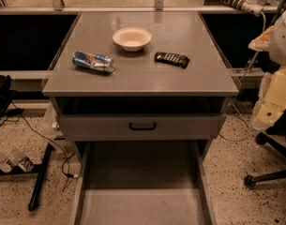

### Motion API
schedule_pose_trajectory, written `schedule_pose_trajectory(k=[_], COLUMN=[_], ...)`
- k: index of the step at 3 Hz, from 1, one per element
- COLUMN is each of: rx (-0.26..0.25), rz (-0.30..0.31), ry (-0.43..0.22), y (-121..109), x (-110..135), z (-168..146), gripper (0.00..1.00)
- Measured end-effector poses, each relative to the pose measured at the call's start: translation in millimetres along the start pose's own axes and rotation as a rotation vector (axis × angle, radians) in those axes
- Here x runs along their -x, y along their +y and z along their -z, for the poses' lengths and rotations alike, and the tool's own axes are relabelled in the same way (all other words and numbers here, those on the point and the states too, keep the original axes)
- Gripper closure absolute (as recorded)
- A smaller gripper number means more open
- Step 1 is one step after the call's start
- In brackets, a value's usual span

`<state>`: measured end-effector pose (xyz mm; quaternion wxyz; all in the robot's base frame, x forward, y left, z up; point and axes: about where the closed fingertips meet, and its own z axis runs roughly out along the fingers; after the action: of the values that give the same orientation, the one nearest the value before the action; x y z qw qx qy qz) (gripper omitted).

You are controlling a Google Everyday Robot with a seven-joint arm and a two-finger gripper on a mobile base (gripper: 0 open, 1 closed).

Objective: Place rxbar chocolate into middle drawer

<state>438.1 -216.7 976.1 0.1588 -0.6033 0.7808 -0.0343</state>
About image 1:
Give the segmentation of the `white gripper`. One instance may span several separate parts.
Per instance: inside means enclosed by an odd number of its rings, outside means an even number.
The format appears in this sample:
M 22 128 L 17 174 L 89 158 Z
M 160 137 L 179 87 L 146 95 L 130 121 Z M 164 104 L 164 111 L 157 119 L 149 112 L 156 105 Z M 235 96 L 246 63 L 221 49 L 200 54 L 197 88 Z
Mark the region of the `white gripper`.
M 256 52 L 268 52 L 273 26 L 253 39 L 248 47 Z M 286 67 L 281 66 L 274 74 L 266 72 L 260 87 L 260 100 L 255 103 L 250 125 L 259 131 L 274 126 L 286 110 Z

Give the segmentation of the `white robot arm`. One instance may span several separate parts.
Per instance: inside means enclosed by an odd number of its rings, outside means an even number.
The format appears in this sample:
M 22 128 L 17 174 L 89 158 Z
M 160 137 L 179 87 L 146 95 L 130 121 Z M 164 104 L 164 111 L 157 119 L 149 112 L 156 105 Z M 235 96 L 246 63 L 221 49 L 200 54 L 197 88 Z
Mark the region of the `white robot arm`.
M 263 75 L 259 99 L 250 119 L 254 129 L 263 131 L 274 126 L 286 111 L 286 10 L 248 47 L 256 52 L 268 52 L 270 60 L 280 65 L 274 74 Z

